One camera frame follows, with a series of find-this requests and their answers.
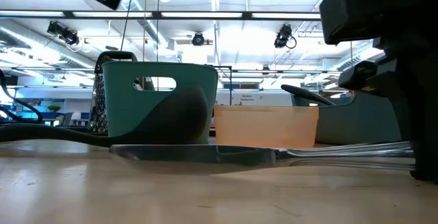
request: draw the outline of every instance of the metal beam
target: metal beam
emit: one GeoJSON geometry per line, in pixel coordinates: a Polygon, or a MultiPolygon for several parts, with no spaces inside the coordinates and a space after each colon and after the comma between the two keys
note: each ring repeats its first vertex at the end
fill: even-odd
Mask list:
{"type": "MultiPolygon", "coordinates": [[[[230,68],[230,66],[213,66],[215,68],[230,68]]],[[[94,68],[86,68],[86,69],[70,69],[70,68],[61,68],[61,67],[28,67],[28,66],[20,66],[20,67],[10,67],[10,66],[0,66],[0,70],[33,70],[33,71],[90,71],[93,72],[94,68]]],[[[242,70],[232,70],[232,73],[284,73],[284,74],[318,74],[318,73],[330,73],[331,75],[339,75],[340,71],[295,71],[295,70],[252,70],[252,69],[242,69],[242,70]]]]}
{"type": "Polygon", "coordinates": [[[321,21],[319,12],[0,10],[0,18],[82,20],[321,21]]]}

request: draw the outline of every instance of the wooden table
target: wooden table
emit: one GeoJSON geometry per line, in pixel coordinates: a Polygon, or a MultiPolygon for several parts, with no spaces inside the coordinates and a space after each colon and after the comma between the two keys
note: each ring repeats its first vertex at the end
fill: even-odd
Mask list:
{"type": "Polygon", "coordinates": [[[407,172],[302,166],[148,174],[106,149],[0,145],[0,223],[437,223],[438,186],[407,172]]]}

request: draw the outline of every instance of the black camera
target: black camera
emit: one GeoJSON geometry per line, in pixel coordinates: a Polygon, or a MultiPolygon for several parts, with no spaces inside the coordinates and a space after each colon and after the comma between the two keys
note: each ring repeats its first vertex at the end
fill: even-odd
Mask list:
{"type": "Polygon", "coordinates": [[[278,32],[278,34],[276,35],[274,46],[277,49],[287,47],[287,43],[291,39],[295,40],[295,38],[292,36],[292,28],[290,27],[290,25],[283,25],[280,31],[278,32]]]}
{"type": "Polygon", "coordinates": [[[196,32],[196,33],[194,34],[193,39],[192,39],[192,44],[193,44],[194,46],[201,46],[201,45],[204,44],[204,42],[205,42],[205,39],[204,39],[203,34],[200,33],[200,32],[196,32]]]}
{"type": "Polygon", "coordinates": [[[47,28],[47,33],[51,34],[52,36],[57,36],[70,46],[79,44],[77,32],[61,25],[58,22],[51,21],[49,23],[49,27],[47,28]]]}

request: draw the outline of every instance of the black cable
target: black cable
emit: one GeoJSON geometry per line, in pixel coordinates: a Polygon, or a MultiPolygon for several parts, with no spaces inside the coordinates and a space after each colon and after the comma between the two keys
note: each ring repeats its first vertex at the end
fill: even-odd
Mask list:
{"type": "Polygon", "coordinates": [[[54,35],[49,42],[47,42],[43,48],[45,48],[47,45],[49,45],[50,42],[52,42],[53,40],[55,40],[55,38],[58,36],[58,34],[54,35]]]}
{"type": "Polygon", "coordinates": [[[295,37],[292,36],[292,39],[294,39],[294,41],[295,41],[295,45],[294,45],[293,47],[289,47],[289,46],[286,45],[286,47],[287,47],[288,49],[295,49],[295,47],[296,47],[296,45],[297,45],[297,42],[296,42],[295,37]]]}
{"type": "Polygon", "coordinates": [[[131,9],[131,2],[132,2],[132,0],[129,0],[128,11],[126,13],[125,28],[123,29],[123,35],[122,35],[122,45],[120,46],[121,51],[123,51],[123,43],[125,42],[126,27],[128,26],[128,18],[129,18],[129,11],[131,9]]]}
{"type": "MultiPolygon", "coordinates": [[[[157,0],[157,11],[159,12],[159,0],[157,0]]],[[[157,19],[157,33],[155,35],[155,48],[156,48],[156,55],[157,55],[157,62],[158,62],[158,28],[159,28],[159,20],[157,19]]],[[[159,78],[157,77],[157,90],[159,90],[159,78]]]]}
{"type": "Polygon", "coordinates": [[[25,103],[24,101],[20,101],[20,100],[14,98],[13,96],[11,96],[11,94],[8,92],[8,87],[6,87],[6,78],[5,78],[5,75],[3,74],[2,70],[0,70],[0,84],[1,84],[1,88],[3,89],[3,92],[9,98],[11,98],[15,102],[25,106],[26,108],[29,108],[30,110],[32,110],[32,112],[34,112],[38,116],[38,119],[35,121],[35,120],[32,120],[32,119],[21,118],[21,117],[15,115],[14,113],[12,113],[11,111],[7,110],[2,105],[0,105],[0,110],[1,111],[5,112],[9,117],[13,118],[15,121],[20,121],[20,122],[23,122],[23,123],[35,123],[35,124],[39,124],[39,123],[42,122],[42,115],[41,115],[40,111],[38,111],[37,109],[35,109],[31,105],[25,103]]]}
{"type": "MultiPolygon", "coordinates": [[[[144,0],[144,7],[143,7],[144,17],[143,17],[143,19],[144,19],[145,24],[146,24],[146,7],[147,7],[147,0],[144,0]]],[[[143,28],[143,59],[142,59],[143,62],[146,59],[146,56],[144,55],[145,52],[146,52],[146,30],[145,30],[145,28],[143,28]]]]}

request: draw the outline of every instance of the translucent container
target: translucent container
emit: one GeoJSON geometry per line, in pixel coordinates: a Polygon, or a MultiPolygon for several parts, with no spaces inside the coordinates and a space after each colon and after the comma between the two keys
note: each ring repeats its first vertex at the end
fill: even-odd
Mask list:
{"type": "Polygon", "coordinates": [[[312,148],[318,107],[217,105],[216,143],[272,148],[312,148]]]}

